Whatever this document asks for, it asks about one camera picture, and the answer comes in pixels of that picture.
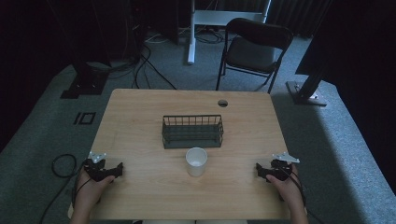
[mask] wire basket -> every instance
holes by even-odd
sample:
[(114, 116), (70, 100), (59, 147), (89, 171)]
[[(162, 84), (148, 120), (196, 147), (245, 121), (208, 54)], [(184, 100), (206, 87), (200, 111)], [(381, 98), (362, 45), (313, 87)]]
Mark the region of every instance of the wire basket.
[(164, 148), (221, 147), (221, 115), (163, 116)]

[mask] black controller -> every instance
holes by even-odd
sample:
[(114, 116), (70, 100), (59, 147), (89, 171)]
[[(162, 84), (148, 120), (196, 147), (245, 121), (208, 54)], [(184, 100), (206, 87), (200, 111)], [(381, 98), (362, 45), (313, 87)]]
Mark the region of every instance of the black controller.
[(105, 179), (110, 175), (114, 175), (116, 178), (122, 175), (123, 165), (120, 163), (116, 168), (106, 170), (105, 163), (106, 160), (101, 160), (97, 163), (94, 163), (92, 159), (87, 159), (84, 161), (84, 170), (91, 177), (91, 179), (96, 182)]
[(291, 164), (288, 164), (286, 161), (273, 160), (271, 161), (271, 168), (272, 169), (265, 169), (256, 163), (258, 176), (265, 178), (268, 183), (270, 183), (270, 181), (267, 179), (267, 175), (273, 175), (277, 179), (284, 181), (291, 175), (292, 172)]

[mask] wooden table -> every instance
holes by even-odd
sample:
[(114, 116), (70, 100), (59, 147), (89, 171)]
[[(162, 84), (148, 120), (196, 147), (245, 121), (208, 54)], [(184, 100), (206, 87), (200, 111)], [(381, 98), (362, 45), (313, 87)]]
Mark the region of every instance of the wooden table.
[[(223, 142), (206, 148), (205, 172), (192, 177), (188, 149), (163, 148), (163, 116), (207, 114), (222, 116)], [(269, 168), (272, 154), (287, 151), (267, 93), (114, 90), (92, 151), (107, 153), (108, 169), (124, 163), (93, 219), (289, 218), (276, 189), (255, 170), (256, 162)]]

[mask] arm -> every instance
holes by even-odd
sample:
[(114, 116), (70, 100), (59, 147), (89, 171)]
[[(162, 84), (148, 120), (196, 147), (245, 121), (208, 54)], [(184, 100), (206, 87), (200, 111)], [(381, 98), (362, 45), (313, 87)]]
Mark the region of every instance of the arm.
[[(294, 164), (292, 165), (292, 170), (294, 174), (291, 174), (291, 176), (298, 181), (298, 172)], [(280, 181), (272, 175), (267, 175), (266, 177), (276, 187), (280, 196), (282, 196), (283, 200), (285, 200), (288, 205), (291, 223), (307, 224), (308, 218), (304, 208), (303, 197), (300, 189), (295, 185), (295, 183), (290, 178), (285, 181)]]
[(115, 179), (115, 176), (108, 176), (100, 182), (90, 179), (87, 172), (82, 169), (78, 181), (79, 192), (76, 197), (70, 224), (88, 224), (90, 222), (91, 210), (99, 201), (105, 188)]

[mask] paper cup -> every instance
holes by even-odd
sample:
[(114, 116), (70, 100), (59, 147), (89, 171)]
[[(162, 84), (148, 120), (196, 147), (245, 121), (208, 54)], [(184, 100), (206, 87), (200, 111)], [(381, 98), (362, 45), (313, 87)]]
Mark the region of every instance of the paper cup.
[(187, 151), (186, 161), (188, 164), (188, 172), (192, 176), (200, 176), (204, 173), (207, 154), (201, 147), (192, 147)]

